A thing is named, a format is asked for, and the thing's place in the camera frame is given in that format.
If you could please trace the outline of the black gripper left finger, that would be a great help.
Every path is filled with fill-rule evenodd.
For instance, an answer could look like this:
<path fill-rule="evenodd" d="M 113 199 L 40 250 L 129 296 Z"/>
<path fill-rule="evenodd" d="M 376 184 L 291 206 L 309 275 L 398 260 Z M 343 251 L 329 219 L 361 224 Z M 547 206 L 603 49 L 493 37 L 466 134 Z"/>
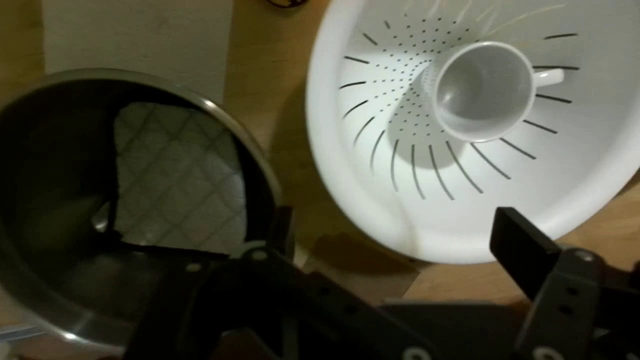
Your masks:
<path fill-rule="evenodd" d="M 268 243 L 287 258 L 293 256 L 293 210 L 289 206 L 275 208 Z"/>

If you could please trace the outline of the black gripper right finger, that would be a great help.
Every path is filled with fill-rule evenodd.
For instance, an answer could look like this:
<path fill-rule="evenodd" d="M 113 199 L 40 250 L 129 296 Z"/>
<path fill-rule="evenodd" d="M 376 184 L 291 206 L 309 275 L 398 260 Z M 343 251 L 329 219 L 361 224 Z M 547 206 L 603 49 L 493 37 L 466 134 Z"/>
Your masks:
<path fill-rule="evenodd" d="M 516 208 L 497 208 L 489 251 L 516 285 L 534 300 L 560 256 L 560 246 Z"/>

